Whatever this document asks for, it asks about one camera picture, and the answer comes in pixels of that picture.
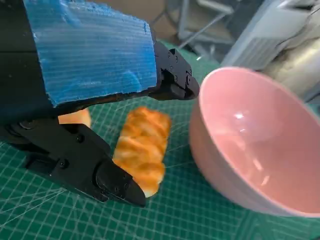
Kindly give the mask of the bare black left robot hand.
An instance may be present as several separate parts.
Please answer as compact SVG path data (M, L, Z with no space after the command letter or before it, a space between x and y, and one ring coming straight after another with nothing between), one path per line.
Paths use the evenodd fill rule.
M0 3L0 139L26 153L27 170L70 191L146 205L110 146L82 123L60 124L60 115L198 94L190 64L142 19L84 0Z

